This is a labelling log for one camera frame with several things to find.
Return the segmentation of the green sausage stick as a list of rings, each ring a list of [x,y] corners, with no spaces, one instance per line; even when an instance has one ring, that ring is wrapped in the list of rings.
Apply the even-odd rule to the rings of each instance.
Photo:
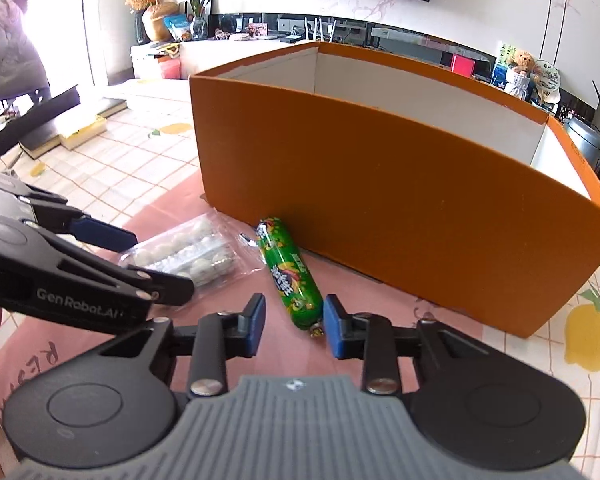
[[[256,234],[292,324],[311,337],[323,336],[323,296],[286,226],[279,218],[264,218]]]

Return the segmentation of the white tv cabinet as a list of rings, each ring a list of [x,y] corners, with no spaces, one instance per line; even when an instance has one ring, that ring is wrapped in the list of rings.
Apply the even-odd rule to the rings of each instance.
[[[250,39],[244,41],[232,40],[202,40],[184,42],[180,47],[181,78],[211,70],[216,66],[249,58],[266,52],[310,44],[311,40],[300,40],[294,44],[275,40]]]

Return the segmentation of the yellow tissue pack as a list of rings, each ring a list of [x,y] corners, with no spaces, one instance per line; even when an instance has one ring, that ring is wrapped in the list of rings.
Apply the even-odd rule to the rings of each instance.
[[[105,117],[97,116],[91,125],[79,128],[72,133],[62,134],[60,144],[69,151],[73,151],[82,144],[91,141],[95,136],[99,136],[107,130],[108,120]]]

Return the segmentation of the orange cardboard box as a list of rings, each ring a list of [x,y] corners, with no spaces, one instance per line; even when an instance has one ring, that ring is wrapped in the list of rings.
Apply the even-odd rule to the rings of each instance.
[[[326,42],[189,84],[204,192],[237,220],[519,337],[600,266],[600,181],[488,84]]]

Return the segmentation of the teddy bear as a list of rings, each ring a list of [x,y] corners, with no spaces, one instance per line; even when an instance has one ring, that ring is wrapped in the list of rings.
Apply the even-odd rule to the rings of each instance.
[[[527,99],[534,68],[535,58],[532,54],[525,50],[516,49],[508,61],[505,92],[523,101]]]

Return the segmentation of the clear pack white candies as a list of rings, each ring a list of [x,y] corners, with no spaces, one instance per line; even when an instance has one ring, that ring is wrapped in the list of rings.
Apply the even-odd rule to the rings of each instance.
[[[254,237],[240,232],[215,211],[144,240],[124,252],[119,263],[190,278],[198,294],[245,278],[265,266]]]

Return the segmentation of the red box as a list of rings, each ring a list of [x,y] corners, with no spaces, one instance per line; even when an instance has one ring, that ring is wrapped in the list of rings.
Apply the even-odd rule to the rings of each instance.
[[[466,56],[459,55],[459,54],[452,55],[450,69],[452,70],[453,73],[456,73],[456,74],[459,74],[459,75],[462,75],[465,77],[471,77],[472,74],[474,73],[475,66],[476,66],[476,61],[473,60],[472,58],[466,58]]]

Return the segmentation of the silver trash can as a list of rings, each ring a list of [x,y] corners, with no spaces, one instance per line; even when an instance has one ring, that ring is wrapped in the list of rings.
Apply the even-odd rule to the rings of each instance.
[[[577,117],[568,119],[564,126],[582,156],[596,169],[600,164],[600,134]]]

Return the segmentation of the white router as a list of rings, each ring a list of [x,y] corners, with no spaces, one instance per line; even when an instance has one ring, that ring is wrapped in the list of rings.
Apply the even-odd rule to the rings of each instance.
[[[310,20],[307,16],[303,19],[299,35],[305,40],[333,42],[337,28],[337,20],[326,20],[321,16],[314,16]]]

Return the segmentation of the black book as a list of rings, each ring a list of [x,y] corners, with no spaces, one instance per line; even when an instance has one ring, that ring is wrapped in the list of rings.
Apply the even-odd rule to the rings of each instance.
[[[72,133],[91,125],[97,116],[107,120],[126,109],[125,99],[100,98],[81,103],[71,110],[61,113],[54,119],[28,133],[19,142],[19,147],[32,159],[38,159],[60,144],[62,134]]]

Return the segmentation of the dried flower vase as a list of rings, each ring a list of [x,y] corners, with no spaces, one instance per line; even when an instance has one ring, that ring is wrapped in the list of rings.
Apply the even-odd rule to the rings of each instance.
[[[135,41],[141,44],[168,41],[169,29],[164,24],[168,16],[178,14],[178,4],[163,0],[124,0],[134,16]]]

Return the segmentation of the pink placemat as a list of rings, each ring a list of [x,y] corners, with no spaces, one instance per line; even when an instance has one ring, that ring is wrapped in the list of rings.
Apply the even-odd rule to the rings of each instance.
[[[194,174],[170,191],[133,198],[132,208],[127,211],[114,212],[101,200],[87,203],[85,210],[98,220],[123,226],[140,240],[146,240],[207,212],[209,207],[202,194],[201,178]],[[482,326],[466,316],[364,278],[323,258],[306,255],[304,260],[320,291],[337,295],[352,313],[376,312],[397,326],[412,326],[419,318],[434,316],[471,337],[483,335]],[[228,364],[232,384],[242,375],[348,374],[355,382],[360,379],[361,362],[334,359],[324,338],[312,338],[294,327],[266,269],[231,280],[181,309],[166,309],[163,313],[176,325],[193,325],[210,312],[240,310],[255,292],[265,294],[266,325],[257,356]],[[102,334],[21,314],[4,314],[0,327],[0,411],[12,390],[105,339]]]

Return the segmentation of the lemon checked tablecloth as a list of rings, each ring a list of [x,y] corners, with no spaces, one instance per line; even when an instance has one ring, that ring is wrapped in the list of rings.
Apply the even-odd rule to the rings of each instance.
[[[114,212],[130,210],[133,198],[170,191],[194,174],[200,177],[186,82],[128,81],[114,93],[125,97],[128,108],[109,119],[101,136],[73,151],[48,152],[43,170],[20,151],[0,159],[0,169],[12,166],[23,181],[67,197],[72,206],[85,210],[87,203],[101,200]],[[572,464],[588,478],[600,479],[600,370],[589,372],[565,360],[565,333],[577,322],[600,335],[600,265],[531,337],[481,325],[478,339],[545,370],[580,396],[588,422]],[[0,424],[0,478],[17,464]]]

